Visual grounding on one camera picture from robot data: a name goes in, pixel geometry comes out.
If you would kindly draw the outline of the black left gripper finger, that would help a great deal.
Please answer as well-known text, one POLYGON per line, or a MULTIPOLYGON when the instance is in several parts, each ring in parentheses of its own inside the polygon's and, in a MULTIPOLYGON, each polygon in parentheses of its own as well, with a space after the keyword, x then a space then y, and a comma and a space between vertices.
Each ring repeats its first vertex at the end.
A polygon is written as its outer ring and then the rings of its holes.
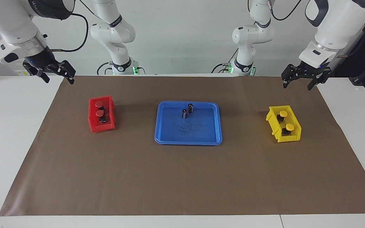
POLYGON ((308 84, 308 90, 312 90, 314 86, 318 84, 323 84, 323 74, 320 74, 319 76, 313 76, 312 80, 308 84))
POLYGON ((299 79, 298 68, 292 64, 288 64, 281 73, 281 79, 283 81, 283 88, 286 89, 291 81, 299 79))

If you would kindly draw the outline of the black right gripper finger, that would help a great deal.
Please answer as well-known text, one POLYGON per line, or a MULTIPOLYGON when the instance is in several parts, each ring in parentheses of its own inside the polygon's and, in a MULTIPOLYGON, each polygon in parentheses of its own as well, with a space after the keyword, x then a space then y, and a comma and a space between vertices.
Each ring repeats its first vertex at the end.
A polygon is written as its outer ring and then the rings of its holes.
POLYGON ((43 72, 43 71, 38 72, 36 74, 36 76, 41 78, 43 80, 43 82, 45 82, 45 83, 49 83, 49 81, 50 81, 50 77, 48 75, 46 75, 45 72, 43 72))
POLYGON ((76 70, 67 60, 64 60, 58 64, 57 72, 59 75, 66 78, 71 85, 74 84, 75 82, 74 77, 76 74, 76 70))

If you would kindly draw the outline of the yellow plastic bin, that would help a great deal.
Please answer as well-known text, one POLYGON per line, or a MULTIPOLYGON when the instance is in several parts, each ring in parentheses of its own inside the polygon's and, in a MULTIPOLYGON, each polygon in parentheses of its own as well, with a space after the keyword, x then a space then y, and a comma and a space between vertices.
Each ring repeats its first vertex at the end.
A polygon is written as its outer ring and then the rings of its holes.
POLYGON ((271 128, 271 134, 275 137, 278 143, 295 142, 300 140, 302 127, 297 117, 295 116, 295 113, 293 112, 292 108, 289 105, 268 107, 268 114, 266 115, 266 121, 268 122, 271 128), (276 115, 281 110, 287 111, 288 116, 284 119, 282 123, 279 123, 276 115), (294 125, 295 129, 294 131, 292 131, 291 135, 283 136, 282 128, 284 128, 287 123, 294 125))

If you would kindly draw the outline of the red plastic bin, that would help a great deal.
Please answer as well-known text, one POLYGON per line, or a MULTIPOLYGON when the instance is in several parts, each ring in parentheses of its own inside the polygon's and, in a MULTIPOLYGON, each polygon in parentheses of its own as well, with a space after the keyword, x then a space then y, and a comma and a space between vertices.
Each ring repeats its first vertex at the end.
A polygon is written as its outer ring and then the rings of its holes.
POLYGON ((88 122, 92 133, 115 129, 115 104, 113 102, 112 96, 90 98, 88 107, 88 122), (103 101, 103 105, 106 110, 106 123, 99 123, 99 120, 95 115, 97 111, 95 102, 97 101, 103 101))

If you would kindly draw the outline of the blue plastic tray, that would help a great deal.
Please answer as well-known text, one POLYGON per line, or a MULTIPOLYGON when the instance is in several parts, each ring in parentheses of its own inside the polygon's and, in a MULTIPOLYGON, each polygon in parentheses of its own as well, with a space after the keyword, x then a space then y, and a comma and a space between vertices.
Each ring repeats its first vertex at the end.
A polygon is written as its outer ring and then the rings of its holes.
POLYGON ((155 141, 165 145, 217 146, 222 143, 219 106, 214 102, 162 101, 158 104, 155 141), (182 110, 194 105, 182 118, 182 110))

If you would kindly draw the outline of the brown paper mat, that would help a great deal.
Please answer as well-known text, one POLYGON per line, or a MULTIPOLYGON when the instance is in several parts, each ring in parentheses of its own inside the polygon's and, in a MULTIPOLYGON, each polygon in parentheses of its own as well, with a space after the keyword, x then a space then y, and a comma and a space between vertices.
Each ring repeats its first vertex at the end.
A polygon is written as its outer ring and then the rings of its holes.
POLYGON ((365 171, 317 88, 278 77, 98 77, 62 82, 0 210, 21 215, 365 213, 365 171), (90 98, 115 129, 92 133, 90 98), (219 105, 219 146, 155 142, 158 104, 219 105), (278 143, 270 106, 302 133, 278 143))

